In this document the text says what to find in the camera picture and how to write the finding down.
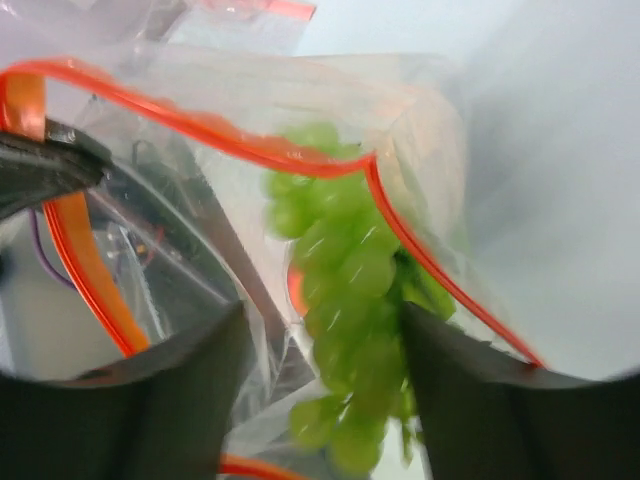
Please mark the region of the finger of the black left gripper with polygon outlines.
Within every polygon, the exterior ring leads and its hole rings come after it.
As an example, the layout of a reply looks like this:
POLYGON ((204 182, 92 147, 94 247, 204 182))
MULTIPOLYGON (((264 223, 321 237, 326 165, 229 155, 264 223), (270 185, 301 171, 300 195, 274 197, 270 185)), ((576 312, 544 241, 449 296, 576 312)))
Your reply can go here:
POLYGON ((88 134, 47 118, 44 138, 1 134, 1 218, 98 185, 111 151, 88 134))

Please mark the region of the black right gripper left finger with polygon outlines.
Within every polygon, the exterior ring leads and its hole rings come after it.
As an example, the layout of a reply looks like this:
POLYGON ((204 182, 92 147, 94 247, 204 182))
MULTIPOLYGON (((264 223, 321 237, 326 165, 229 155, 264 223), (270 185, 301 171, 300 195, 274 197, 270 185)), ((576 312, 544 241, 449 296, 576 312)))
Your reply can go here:
POLYGON ((2 478, 216 478, 249 345, 235 302, 72 381, 3 375, 2 478))

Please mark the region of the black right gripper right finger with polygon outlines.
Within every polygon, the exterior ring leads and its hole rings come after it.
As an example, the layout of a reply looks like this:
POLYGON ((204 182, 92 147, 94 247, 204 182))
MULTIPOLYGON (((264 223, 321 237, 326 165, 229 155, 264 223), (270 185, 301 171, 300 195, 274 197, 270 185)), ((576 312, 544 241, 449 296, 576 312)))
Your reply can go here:
POLYGON ((638 478, 638 371, 554 373, 410 302, 400 331, 433 478, 638 478))

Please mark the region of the clear orange zip bag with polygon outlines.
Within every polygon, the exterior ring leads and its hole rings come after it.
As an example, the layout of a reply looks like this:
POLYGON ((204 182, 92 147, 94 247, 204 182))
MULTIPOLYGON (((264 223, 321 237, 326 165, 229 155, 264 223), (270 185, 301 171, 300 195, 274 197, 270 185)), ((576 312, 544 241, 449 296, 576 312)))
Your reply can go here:
MULTIPOLYGON (((269 222, 271 172, 365 176, 401 244, 449 293, 451 324, 529 354, 470 263, 465 117, 456 71, 433 55, 285 58, 142 44, 16 64, 1 74, 1 134, 47 118, 106 146, 85 191, 1 219, 1 366, 61 380, 246 310, 250 345, 226 466, 280 460, 350 477, 292 438, 299 402, 325 396, 291 243, 269 222)), ((415 437, 386 426, 374 479, 426 479, 415 437)))

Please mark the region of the green grape bunch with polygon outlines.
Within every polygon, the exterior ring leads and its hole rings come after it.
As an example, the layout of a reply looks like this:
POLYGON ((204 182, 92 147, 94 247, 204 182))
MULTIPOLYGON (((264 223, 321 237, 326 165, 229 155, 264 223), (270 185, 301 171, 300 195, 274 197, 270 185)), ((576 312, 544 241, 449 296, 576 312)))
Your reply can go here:
POLYGON ((292 408, 292 438, 324 449, 345 474, 369 474, 390 420, 399 422, 405 450, 416 436, 402 304, 452 323, 456 302, 401 244, 363 174, 320 179, 274 171, 267 190, 270 227, 291 243, 290 269, 300 277, 294 297, 327 389, 292 408))

